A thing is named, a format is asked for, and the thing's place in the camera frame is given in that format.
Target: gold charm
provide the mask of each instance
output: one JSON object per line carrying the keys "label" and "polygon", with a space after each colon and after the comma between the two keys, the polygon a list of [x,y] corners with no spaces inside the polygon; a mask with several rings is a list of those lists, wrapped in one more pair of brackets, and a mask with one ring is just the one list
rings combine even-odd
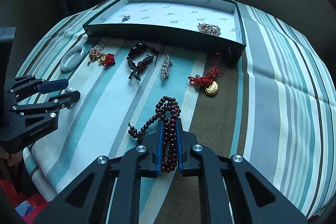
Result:
{"label": "gold charm", "polygon": [[209,87],[205,88],[205,93],[209,96],[215,95],[217,91],[218,91],[218,84],[215,81],[213,81]]}
{"label": "gold charm", "polygon": [[99,59],[98,63],[99,63],[99,64],[102,64],[102,63],[104,63],[104,62],[105,62],[105,55],[103,55],[103,56]]}
{"label": "gold charm", "polygon": [[87,63],[87,65],[90,65],[93,61],[99,60],[102,56],[105,54],[103,53],[103,49],[105,48],[105,45],[102,44],[99,48],[91,48],[89,50],[89,58],[90,61]]}

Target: silver brooch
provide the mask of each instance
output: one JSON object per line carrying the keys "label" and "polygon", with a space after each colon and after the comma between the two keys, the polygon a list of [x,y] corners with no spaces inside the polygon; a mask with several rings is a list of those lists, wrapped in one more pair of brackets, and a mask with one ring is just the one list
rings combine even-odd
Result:
{"label": "silver brooch", "polygon": [[221,35],[221,29],[217,25],[212,25],[208,23],[202,23],[202,24],[198,23],[197,28],[203,33],[212,34],[216,36]]}
{"label": "silver brooch", "polygon": [[129,20],[131,16],[129,15],[124,15],[123,18],[121,19],[121,22],[125,22],[126,20]]}
{"label": "silver brooch", "polygon": [[169,58],[169,55],[167,54],[166,59],[163,62],[162,68],[161,68],[161,81],[169,77],[172,65],[173,65],[173,62],[171,62],[171,59]]}

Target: striped tablecloth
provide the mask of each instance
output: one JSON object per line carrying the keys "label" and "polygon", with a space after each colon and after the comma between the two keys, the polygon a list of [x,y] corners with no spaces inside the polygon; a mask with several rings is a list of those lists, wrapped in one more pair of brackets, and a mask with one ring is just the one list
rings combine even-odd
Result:
{"label": "striped tablecloth", "polygon": [[[26,168],[46,200],[51,200],[96,157],[123,155],[135,146],[128,122],[136,128],[153,115],[164,96],[181,106],[186,131],[218,155],[241,154],[304,215],[312,216],[335,192],[335,89],[330,75],[304,35],[253,7],[239,4],[246,50],[233,69],[217,78],[219,92],[207,97],[188,83],[203,75],[213,56],[152,42],[159,49],[157,66],[142,81],[129,80],[126,56],[135,41],[88,38],[82,24],[114,0],[59,22],[32,50],[18,76],[35,74],[47,80],[67,78],[81,99],[59,115],[59,128],[24,150]],[[106,44],[116,65],[87,66],[88,57],[70,72],[60,70],[63,55],[75,45],[86,51]],[[161,82],[161,64],[169,54],[171,76]],[[34,95],[22,103],[40,103]],[[197,178],[178,172],[142,179],[139,222],[199,223]]]}

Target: white bangle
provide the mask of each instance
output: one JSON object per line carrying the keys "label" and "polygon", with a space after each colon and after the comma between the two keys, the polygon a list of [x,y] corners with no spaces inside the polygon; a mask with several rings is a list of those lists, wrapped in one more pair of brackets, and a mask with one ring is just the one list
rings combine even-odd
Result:
{"label": "white bangle", "polygon": [[[79,54],[75,54],[73,58],[68,62],[67,65],[65,65],[68,58],[74,54],[75,52],[79,52]],[[83,45],[77,45],[71,48],[64,54],[62,60],[61,60],[61,70],[62,71],[69,71],[72,70],[74,67],[76,67],[84,58],[85,56],[85,47]]]}

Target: box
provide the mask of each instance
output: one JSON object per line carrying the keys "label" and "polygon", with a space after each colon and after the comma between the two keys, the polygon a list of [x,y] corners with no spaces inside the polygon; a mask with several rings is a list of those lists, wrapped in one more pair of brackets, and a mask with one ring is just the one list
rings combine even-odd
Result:
{"label": "box", "polygon": [[[122,22],[124,15],[130,19]],[[200,32],[197,25],[220,28],[219,36]],[[89,37],[152,41],[215,54],[228,65],[238,62],[246,47],[238,4],[232,0],[115,0],[89,19]]]}

